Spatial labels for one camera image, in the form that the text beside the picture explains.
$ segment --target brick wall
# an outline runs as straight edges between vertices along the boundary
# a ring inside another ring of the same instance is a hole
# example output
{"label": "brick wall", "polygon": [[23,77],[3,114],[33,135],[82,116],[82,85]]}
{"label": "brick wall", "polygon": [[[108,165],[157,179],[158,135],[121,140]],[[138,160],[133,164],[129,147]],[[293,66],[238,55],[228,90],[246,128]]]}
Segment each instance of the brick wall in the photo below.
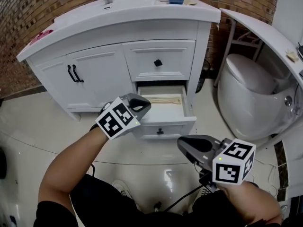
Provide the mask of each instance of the brick wall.
{"label": "brick wall", "polygon": [[[53,19],[93,0],[0,0],[0,97],[40,85],[26,63],[16,55]],[[271,23],[277,0],[201,0],[216,8],[225,8]],[[206,59],[214,69],[220,65],[231,20],[222,14],[219,31],[212,26]],[[238,27],[236,34],[245,32]]]}

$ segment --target forearm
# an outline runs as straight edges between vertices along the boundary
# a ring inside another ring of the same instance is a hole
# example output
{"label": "forearm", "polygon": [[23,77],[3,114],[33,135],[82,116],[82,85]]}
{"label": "forearm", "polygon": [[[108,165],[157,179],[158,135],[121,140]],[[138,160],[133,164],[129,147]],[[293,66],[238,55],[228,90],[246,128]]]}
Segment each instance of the forearm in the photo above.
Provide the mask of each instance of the forearm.
{"label": "forearm", "polygon": [[41,187],[47,186],[69,194],[88,171],[107,140],[99,127],[84,135],[53,160]]}
{"label": "forearm", "polygon": [[260,219],[266,220],[268,223],[274,219],[275,223],[281,224],[279,203],[268,192],[246,181],[239,186],[219,185],[218,187],[224,191],[247,224],[252,224]]}

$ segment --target toilet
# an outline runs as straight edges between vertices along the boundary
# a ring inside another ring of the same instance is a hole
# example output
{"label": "toilet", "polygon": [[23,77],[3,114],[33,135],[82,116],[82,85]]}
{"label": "toilet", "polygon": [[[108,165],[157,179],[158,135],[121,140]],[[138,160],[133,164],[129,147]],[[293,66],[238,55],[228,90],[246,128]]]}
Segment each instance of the toilet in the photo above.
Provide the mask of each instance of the toilet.
{"label": "toilet", "polygon": [[218,104],[233,134],[258,140],[280,133],[302,114],[297,82],[277,79],[251,59],[228,55],[218,85]]}

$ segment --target open drawer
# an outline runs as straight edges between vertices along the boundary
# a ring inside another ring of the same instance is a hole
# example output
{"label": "open drawer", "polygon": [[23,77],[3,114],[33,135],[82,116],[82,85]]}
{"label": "open drawer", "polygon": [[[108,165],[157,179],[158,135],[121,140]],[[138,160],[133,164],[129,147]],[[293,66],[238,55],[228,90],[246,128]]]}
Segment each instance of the open drawer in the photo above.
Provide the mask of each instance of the open drawer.
{"label": "open drawer", "polygon": [[175,139],[187,135],[196,117],[192,116],[184,86],[138,87],[138,95],[151,102],[134,134],[141,139]]}

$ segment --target white bathroom vanity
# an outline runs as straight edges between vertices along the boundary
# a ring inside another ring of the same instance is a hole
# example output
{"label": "white bathroom vanity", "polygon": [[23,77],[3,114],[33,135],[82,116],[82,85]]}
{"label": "white bathroom vanity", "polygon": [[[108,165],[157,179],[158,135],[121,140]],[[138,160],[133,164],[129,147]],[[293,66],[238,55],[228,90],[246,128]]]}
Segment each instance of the white bathroom vanity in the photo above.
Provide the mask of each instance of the white bathroom vanity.
{"label": "white bathroom vanity", "polygon": [[192,1],[196,5],[97,0],[57,17],[45,30],[53,31],[28,44],[17,59],[27,61],[75,120],[79,112],[100,111],[127,93],[178,96],[181,105],[172,111],[152,106],[141,127],[143,139],[177,138],[196,120],[191,105],[211,23],[221,17],[220,10]]}

